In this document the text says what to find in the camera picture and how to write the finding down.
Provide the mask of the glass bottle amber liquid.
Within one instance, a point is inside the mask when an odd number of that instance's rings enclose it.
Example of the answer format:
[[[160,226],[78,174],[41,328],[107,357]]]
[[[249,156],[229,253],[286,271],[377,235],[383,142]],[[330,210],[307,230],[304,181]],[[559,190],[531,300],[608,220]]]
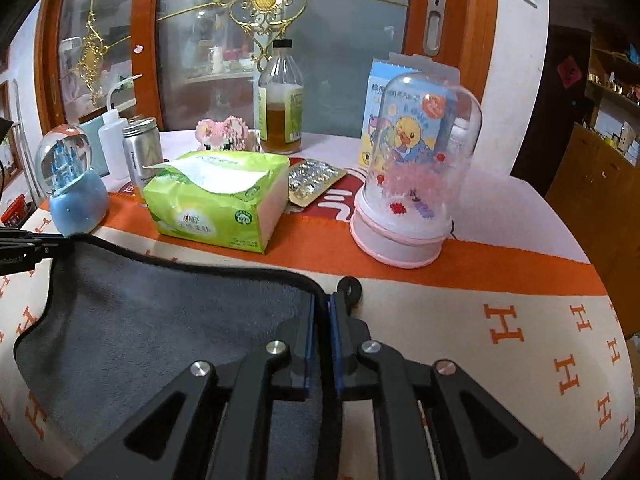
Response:
[[[262,149],[293,154],[302,144],[304,81],[290,38],[273,40],[272,55],[258,79],[258,129]]]

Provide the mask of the silver metal canister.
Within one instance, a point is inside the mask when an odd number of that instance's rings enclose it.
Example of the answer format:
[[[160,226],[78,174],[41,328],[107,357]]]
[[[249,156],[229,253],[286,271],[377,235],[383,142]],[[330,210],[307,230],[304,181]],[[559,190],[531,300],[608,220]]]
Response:
[[[134,187],[134,195],[142,199],[142,190],[160,171],[164,162],[160,130],[154,117],[139,117],[122,128],[122,146]]]

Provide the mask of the pink dome music box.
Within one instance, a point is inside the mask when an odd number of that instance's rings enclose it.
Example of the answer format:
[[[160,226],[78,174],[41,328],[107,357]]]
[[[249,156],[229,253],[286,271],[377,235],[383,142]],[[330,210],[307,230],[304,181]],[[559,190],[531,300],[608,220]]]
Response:
[[[363,252],[401,269],[438,258],[482,122],[480,102],[460,84],[420,72],[387,84],[349,225]]]

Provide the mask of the blue castle snow globe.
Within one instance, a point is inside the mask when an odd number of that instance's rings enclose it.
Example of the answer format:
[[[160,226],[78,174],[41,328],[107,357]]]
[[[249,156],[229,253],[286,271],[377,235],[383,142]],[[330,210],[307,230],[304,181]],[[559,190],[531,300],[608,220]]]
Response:
[[[93,169],[92,149],[81,128],[63,124],[45,134],[36,149],[35,170],[58,232],[90,233],[101,223],[110,199]]]

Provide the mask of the orange framed glass door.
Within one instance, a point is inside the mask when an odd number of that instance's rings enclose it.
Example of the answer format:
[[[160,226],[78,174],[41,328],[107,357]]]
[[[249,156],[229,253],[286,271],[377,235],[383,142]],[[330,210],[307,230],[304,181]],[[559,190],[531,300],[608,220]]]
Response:
[[[434,61],[485,90],[498,0],[446,0]],[[373,60],[423,51],[427,0],[42,0],[35,39],[40,125],[82,124],[112,101],[162,130],[230,115],[256,125],[258,78],[290,38],[306,133],[359,136]]]

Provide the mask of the orange H-pattern table runner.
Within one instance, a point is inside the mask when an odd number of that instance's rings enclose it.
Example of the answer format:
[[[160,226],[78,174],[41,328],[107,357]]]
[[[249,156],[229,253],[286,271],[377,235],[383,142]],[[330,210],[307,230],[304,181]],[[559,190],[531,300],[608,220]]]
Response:
[[[206,266],[271,266],[324,288],[363,286],[373,336],[415,361],[457,362],[584,479],[601,479],[638,437],[634,354],[596,269],[556,213],[512,177],[471,170],[454,235],[424,268],[386,266],[354,242],[364,173],[280,219],[264,254],[163,236],[115,194],[99,236],[148,256]]]

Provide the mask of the purple and grey towel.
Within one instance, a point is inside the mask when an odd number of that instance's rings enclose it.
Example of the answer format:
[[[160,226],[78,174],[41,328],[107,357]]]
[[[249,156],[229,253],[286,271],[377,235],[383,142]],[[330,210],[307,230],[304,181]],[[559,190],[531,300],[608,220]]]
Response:
[[[14,356],[84,453],[70,478],[336,477],[343,409],[313,280],[76,237],[48,284]]]

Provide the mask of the blue cartoon duck box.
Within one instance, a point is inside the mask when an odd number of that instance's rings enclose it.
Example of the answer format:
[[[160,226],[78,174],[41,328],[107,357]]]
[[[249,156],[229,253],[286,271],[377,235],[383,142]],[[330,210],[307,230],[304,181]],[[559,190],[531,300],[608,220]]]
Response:
[[[398,75],[416,73],[416,68],[398,65],[388,61],[373,60],[367,82],[366,99],[362,118],[358,165],[367,167],[378,135],[378,116],[381,113],[381,103],[387,84]]]

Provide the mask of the green tissue pack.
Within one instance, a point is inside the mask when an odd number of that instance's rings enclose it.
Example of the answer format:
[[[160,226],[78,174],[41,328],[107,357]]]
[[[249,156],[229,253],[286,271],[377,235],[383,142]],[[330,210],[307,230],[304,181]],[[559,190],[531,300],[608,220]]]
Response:
[[[263,254],[288,203],[284,155],[199,151],[154,167],[142,190],[157,231]]]

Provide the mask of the wooden shelf cabinet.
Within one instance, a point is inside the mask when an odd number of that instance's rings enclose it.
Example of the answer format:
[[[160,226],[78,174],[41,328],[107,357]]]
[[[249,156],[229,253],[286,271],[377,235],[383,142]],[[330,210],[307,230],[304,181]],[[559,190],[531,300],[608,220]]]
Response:
[[[639,331],[639,66],[623,27],[592,22],[584,112],[546,194],[596,268],[625,336]]]

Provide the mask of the silver pill blister pack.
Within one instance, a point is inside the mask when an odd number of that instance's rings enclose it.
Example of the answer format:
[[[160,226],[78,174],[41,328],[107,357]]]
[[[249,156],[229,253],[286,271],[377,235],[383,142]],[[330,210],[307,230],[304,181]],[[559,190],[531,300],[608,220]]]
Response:
[[[306,208],[347,172],[317,159],[304,159],[288,170],[288,200]]]

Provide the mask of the white squeeze wash bottle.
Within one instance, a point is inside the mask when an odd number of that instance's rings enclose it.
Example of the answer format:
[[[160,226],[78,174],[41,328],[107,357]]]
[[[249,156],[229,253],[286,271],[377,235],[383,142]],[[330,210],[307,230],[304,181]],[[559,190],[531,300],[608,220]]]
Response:
[[[119,111],[113,105],[112,97],[116,89],[123,84],[133,82],[140,78],[137,74],[130,76],[108,90],[106,96],[106,112],[102,114],[103,125],[98,130],[99,140],[102,146],[103,155],[106,161],[108,174],[114,180],[125,179],[129,172],[126,163],[124,146],[122,145],[122,130],[127,123],[125,118],[119,116]]]

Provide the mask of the pink brick flower toy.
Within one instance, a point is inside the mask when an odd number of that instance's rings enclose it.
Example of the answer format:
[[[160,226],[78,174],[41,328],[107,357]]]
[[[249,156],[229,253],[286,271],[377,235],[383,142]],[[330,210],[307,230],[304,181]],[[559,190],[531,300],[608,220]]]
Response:
[[[195,139],[204,151],[242,151],[260,153],[258,134],[239,117],[229,116],[221,122],[201,119],[195,128]]]

